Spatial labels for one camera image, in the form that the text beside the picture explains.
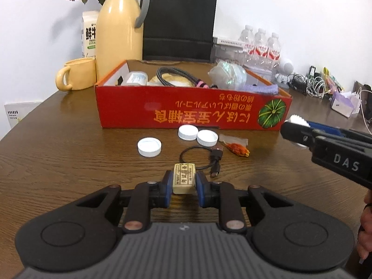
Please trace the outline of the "person's right hand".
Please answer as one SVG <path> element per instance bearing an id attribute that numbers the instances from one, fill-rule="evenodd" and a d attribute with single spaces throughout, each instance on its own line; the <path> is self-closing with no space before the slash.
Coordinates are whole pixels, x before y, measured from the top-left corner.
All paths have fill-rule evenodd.
<path id="1" fill-rule="evenodd" d="M 371 190 L 364 198 L 366 207 L 364 208 L 361 218 L 361 230 L 358 233 L 357 252 L 361 259 L 365 260 L 372 252 L 372 213 L 371 213 Z"/>

